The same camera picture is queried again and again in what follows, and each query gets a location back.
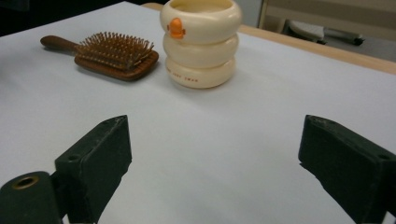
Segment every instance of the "hairbrush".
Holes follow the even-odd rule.
[[[49,49],[75,53],[75,63],[92,71],[124,81],[146,75],[158,61],[153,43],[131,35],[104,32],[92,35],[76,44],[55,35],[41,38]]]

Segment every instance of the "screw hole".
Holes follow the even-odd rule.
[[[69,156],[69,161],[76,161],[76,160],[78,160],[79,159],[79,155],[71,155],[71,156]]]
[[[38,182],[38,176],[27,176],[24,177],[12,185],[14,189],[27,189],[32,187],[35,183]]]

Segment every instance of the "bristle pad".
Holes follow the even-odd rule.
[[[130,71],[150,55],[153,47],[149,41],[136,36],[104,32],[80,42],[77,56]]]

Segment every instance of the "ceramic pot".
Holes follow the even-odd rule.
[[[211,88],[235,69],[242,11],[232,0],[170,0],[161,11],[166,70],[177,83]]]

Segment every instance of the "white paper surface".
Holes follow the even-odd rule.
[[[156,69],[125,83],[39,43],[103,31],[153,41]],[[53,173],[97,123],[127,115],[133,163],[100,223],[353,223],[299,165],[304,116],[396,153],[396,76],[239,36],[234,77],[210,90],[168,77],[159,12],[128,3],[0,38],[0,185]]]

